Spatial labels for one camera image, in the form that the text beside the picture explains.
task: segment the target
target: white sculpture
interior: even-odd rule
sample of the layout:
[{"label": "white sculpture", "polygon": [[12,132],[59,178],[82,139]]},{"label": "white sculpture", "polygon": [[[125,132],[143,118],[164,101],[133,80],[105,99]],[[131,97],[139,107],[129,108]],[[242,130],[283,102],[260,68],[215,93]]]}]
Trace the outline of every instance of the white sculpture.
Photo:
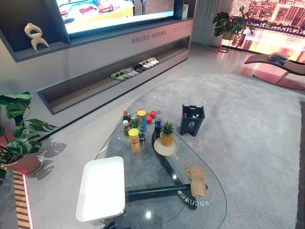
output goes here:
[{"label": "white sculpture", "polygon": [[29,38],[32,39],[31,44],[34,50],[37,50],[37,44],[44,44],[49,48],[46,40],[42,38],[42,30],[38,26],[28,23],[24,28],[24,32]]}]

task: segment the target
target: trash bin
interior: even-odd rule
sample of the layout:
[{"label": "trash bin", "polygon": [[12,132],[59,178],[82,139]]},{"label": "trash bin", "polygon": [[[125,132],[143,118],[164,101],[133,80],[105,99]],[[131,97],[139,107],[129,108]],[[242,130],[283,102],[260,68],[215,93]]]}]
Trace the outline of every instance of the trash bin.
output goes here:
[{"label": "trash bin", "polygon": [[194,105],[184,106],[182,105],[182,117],[181,117],[181,125],[180,125],[180,134],[183,135],[185,133],[191,134],[195,137],[199,131],[202,121],[204,120],[204,110],[202,107],[197,107]]}]

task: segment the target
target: display screen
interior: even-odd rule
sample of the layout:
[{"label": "display screen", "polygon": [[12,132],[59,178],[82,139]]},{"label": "display screen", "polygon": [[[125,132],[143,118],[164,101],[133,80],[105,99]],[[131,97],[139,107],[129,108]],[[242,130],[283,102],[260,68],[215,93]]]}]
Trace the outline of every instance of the display screen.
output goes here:
[{"label": "display screen", "polygon": [[305,0],[233,0],[230,15],[240,16],[241,6],[255,30],[253,35],[249,29],[236,34],[229,46],[265,54],[284,52],[290,60],[305,63]]},{"label": "display screen", "polygon": [[173,16],[174,0],[56,0],[68,34]]}]

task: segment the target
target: pineapple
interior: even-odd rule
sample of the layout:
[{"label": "pineapple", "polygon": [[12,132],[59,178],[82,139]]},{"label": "pineapple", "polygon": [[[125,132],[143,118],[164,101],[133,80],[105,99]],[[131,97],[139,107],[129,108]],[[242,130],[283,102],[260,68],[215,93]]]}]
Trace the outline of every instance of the pineapple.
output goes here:
[{"label": "pineapple", "polygon": [[164,146],[170,146],[173,143],[173,124],[164,123],[162,127],[162,136],[161,136],[162,144]]}]

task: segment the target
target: glass coffee table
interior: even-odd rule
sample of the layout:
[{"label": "glass coffee table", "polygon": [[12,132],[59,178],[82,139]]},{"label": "glass coffee table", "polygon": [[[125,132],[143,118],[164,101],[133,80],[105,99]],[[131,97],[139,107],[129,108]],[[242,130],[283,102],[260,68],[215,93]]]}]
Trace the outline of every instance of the glass coffee table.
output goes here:
[{"label": "glass coffee table", "polygon": [[[96,159],[124,160],[126,207],[122,215],[105,219],[108,229],[217,229],[227,211],[223,188],[213,171],[177,135],[178,151],[162,156],[154,150],[154,125],[147,126],[141,152],[131,151],[119,125]],[[186,170],[199,165],[207,174],[208,195],[194,198]]]}]

